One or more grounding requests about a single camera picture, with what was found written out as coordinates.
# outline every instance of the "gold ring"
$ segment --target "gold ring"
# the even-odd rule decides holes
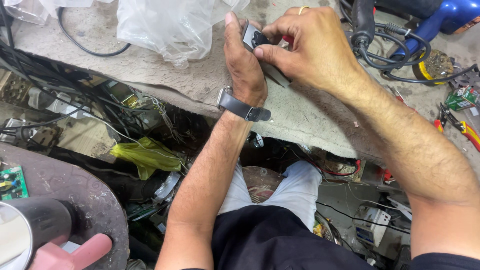
[[[309,9],[310,7],[309,7],[309,6],[302,6],[302,7],[300,7],[299,15],[301,14],[301,12],[303,11],[304,8],[308,8],[308,9]]]

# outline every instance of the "black shirt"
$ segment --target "black shirt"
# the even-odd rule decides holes
[[[212,237],[217,270],[373,270],[353,252],[310,232],[290,210],[247,206],[218,215]],[[479,270],[480,260],[428,253],[410,270]]]

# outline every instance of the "stained surface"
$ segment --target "stained surface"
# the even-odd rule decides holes
[[[239,13],[239,17],[268,24],[281,16],[287,8],[302,5],[332,6],[340,14],[337,0],[252,0]],[[124,43],[115,38],[116,8],[117,2],[104,4],[98,1],[94,1],[90,8],[67,8],[64,12],[65,28],[78,42],[91,50],[118,50]],[[415,19],[409,21],[380,11],[376,12],[375,19],[379,23],[392,22],[407,27],[413,27],[417,22]],[[223,22],[213,26],[209,55],[201,60],[189,61],[189,67],[184,70],[164,62],[156,52],[137,46],[131,46],[125,53],[110,58],[88,55],[70,42],[60,31],[56,20],[51,18],[44,26],[16,21],[13,31],[15,45],[19,49],[123,81],[181,108],[208,116],[219,115],[215,107],[218,91],[231,84],[223,54]],[[480,26],[475,26],[459,35],[439,34],[431,45],[434,49],[455,57],[462,66],[467,67],[478,61],[479,33]],[[369,51],[385,56],[395,50],[392,46],[392,42],[378,38]],[[378,70],[368,69],[381,84],[395,86],[407,103],[431,123],[438,114],[438,103],[444,101],[450,91],[447,85],[430,87],[386,80]],[[394,71],[394,74],[415,78],[409,67]],[[378,159],[379,153],[368,139],[362,124],[359,122],[359,127],[355,127],[355,116],[338,100],[325,92],[300,87],[295,83],[289,89],[284,89],[270,79],[267,82],[269,97],[265,107],[272,112],[273,121],[256,123],[254,131],[262,136],[317,146],[340,156]],[[456,116],[459,120],[465,118],[462,114]],[[480,153],[472,143],[457,130],[449,129],[448,125],[445,135],[480,172]]]
[[[70,202],[79,226],[70,241],[83,244],[97,233],[112,239],[107,255],[87,270],[122,270],[129,257],[125,213],[109,187],[80,167],[31,151],[0,143],[3,169],[20,165],[30,197],[42,196]]]

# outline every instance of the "hand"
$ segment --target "hand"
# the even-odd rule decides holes
[[[257,29],[257,22],[250,21]],[[258,60],[243,46],[242,32],[245,20],[238,20],[234,12],[225,16],[225,60],[233,79],[233,96],[253,107],[262,107],[267,98],[267,83]]]
[[[287,51],[279,46],[260,45],[253,51],[259,60],[278,67],[287,77],[322,89],[339,98],[348,85],[365,75],[357,63],[340,19],[330,7],[290,8],[266,26],[262,33],[273,44],[284,36],[295,38]]]

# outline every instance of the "blue tool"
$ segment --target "blue tool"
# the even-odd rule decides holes
[[[398,11],[391,7],[392,2],[395,1],[390,1],[390,4],[386,7]],[[440,2],[438,9],[431,16],[425,18],[414,31],[415,34],[427,41],[431,41],[440,31],[447,35],[461,33],[480,22],[480,0],[444,0]],[[381,2],[375,5],[384,6]],[[410,54],[414,54],[423,48],[423,45],[413,38],[407,39],[405,45],[410,50]],[[398,49],[390,58],[403,57],[404,55],[404,50]]]

